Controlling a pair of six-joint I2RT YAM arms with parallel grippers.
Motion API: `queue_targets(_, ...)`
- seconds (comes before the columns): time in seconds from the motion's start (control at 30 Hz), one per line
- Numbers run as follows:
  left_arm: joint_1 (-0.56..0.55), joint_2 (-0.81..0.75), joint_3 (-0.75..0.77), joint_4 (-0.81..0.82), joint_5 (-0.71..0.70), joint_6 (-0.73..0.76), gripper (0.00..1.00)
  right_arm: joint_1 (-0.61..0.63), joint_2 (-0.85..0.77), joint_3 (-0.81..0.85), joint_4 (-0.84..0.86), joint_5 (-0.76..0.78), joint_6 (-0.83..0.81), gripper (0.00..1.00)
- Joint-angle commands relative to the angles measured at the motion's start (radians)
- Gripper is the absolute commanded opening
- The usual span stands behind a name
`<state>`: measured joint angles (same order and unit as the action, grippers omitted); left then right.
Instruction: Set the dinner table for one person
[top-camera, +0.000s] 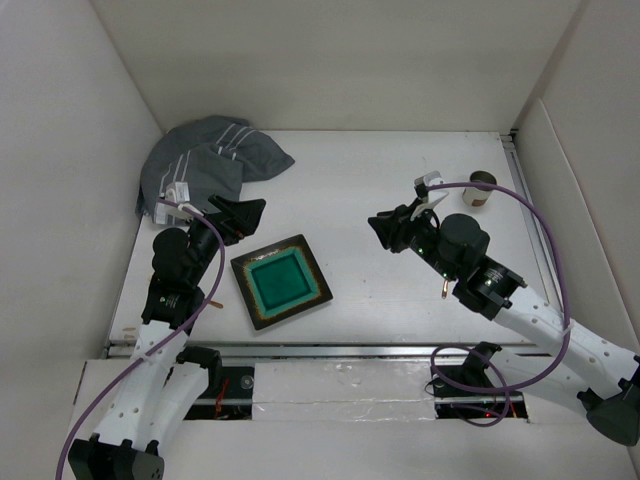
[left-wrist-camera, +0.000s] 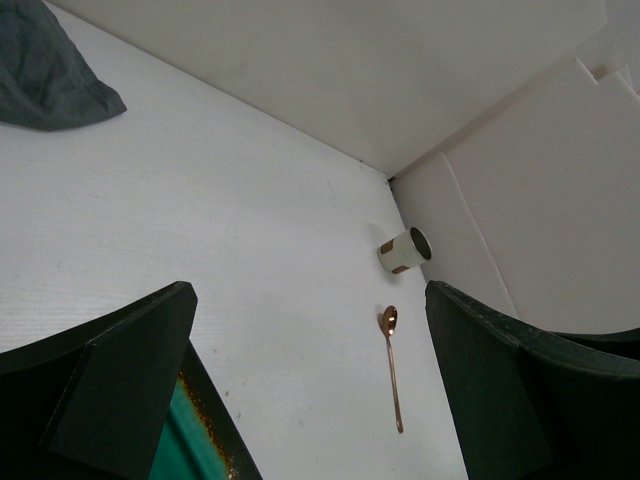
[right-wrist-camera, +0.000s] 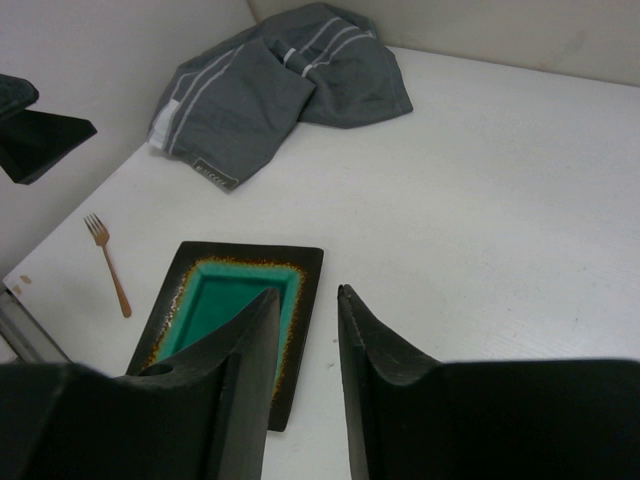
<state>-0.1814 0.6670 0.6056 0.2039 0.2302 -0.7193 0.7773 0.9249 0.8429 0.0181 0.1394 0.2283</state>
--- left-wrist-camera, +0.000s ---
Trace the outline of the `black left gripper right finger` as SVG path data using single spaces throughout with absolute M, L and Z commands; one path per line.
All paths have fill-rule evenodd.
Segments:
M 639 333 L 549 332 L 442 282 L 426 316 L 471 479 L 635 479 Z

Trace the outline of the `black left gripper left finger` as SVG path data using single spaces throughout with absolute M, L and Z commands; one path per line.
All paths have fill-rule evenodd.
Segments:
M 150 479 L 181 372 L 234 479 L 259 470 L 190 340 L 198 299 L 178 281 L 1 356 L 5 479 Z

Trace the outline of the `green square plate dark rim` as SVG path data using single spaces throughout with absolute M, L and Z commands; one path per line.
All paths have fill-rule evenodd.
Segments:
M 181 372 L 161 432 L 150 479 L 234 479 L 216 445 L 202 401 Z

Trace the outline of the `copper spoon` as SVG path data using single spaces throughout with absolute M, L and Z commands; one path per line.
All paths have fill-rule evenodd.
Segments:
M 400 399 L 399 399 L 398 387 L 397 387 L 395 359 L 394 359 L 393 347 L 391 344 L 391 337 L 395 332 L 397 321 L 398 321 L 397 308 L 393 305 L 389 305 L 388 307 L 385 308 L 384 312 L 381 315 L 379 326 L 386 341 L 390 377 L 391 377 L 391 388 L 392 388 L 392 395 L 393 395 L 393 402 L 394 402 L 396 429 L 399 434 L 402 434 L 404 432 L 404 425 L 403 425 L 401 405 L 400 405 Z

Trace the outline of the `white cup with copper bands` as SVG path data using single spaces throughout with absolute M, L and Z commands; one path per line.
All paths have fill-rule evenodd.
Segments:
M 432 248 L 422 231 L 411 227 L 382 244 L 377 257 L 385 271 L 399 275 L 430 261 Z

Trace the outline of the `grey striped placemat cloth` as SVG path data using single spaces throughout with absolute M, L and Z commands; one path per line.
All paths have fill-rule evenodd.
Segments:
M 127 107 L 42 1 L 1 3 L 1 121 L 39 131 L 101 123 Z

